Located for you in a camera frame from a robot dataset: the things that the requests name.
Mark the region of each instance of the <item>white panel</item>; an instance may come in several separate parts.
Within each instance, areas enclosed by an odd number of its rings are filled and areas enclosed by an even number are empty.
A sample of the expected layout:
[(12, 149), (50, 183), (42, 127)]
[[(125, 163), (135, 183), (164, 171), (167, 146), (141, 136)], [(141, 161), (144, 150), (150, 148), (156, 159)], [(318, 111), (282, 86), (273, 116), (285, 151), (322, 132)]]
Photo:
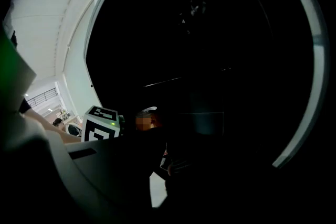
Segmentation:
[(83, 58), (85, 37), (93, 12), (93, 6), (94, 4), (92, 3), (78, 24), (70, 43), (64, 68), (69, 93), (81, 118), (83, 118), (85, 112), (92, 105), (101, 106), (94, 89), (91, 87)]

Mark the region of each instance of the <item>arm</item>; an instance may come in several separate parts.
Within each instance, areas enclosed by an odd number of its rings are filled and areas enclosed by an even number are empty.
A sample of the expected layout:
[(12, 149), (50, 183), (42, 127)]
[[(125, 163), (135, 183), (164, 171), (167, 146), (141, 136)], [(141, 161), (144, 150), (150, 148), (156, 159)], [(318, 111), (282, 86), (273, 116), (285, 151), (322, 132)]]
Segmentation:
[(59, 135), (61, 136), (63, 143), (67, 144), (67, 143), (77, 143), (80, 142), (80, 138), (73, 136), (71, 134), (67, 134), (66, 132), (63, 132), (62, 130), (60, 130), (59, 128), (53, 126), (51, 123), (49, 123), (44, 117), (42, 117), (41, 115), (37, 114), (34, 110), (32, 109), (28, 109), (25, 113), (25, 116), (28, 116), (36, 121), (38, 121), (39, 123), (42, 124), (43, 128), (45, 130), (49, 130), (49, 131), (54, 131), (59, 133)]

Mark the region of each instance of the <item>white ceiling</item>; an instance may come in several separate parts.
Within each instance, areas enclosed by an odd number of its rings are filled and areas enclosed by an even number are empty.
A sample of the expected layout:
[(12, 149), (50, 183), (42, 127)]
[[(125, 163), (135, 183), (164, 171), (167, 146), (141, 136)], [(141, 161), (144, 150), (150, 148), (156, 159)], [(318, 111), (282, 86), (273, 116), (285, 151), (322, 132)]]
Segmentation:
[(71, 1), (13, 0), (12, 25), (16, 31), (17, 49), (36, 72), (34, 82), (56, 75), (61, 26), (69, 13), (68, 7), (74, 5)]

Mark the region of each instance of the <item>railing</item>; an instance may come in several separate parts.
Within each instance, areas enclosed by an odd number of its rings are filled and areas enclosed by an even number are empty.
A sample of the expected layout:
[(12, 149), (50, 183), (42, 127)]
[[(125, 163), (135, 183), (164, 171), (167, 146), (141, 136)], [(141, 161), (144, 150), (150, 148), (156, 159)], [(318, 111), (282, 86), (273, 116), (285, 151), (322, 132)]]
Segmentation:
[(30, 105), (31, 108), (42, 104), (43, 102), (47, 101), (48, 99), (51, 99), (55, 96), (57, 96), (57, 92), (56, 92), (56, 88), (53, 88), (49, 91), (46, 91), (44, 93), (41, 93), (38, 96), (35, 96), (34, 98), (31, 98), (29, 100), (27, 100), (28, 104)]

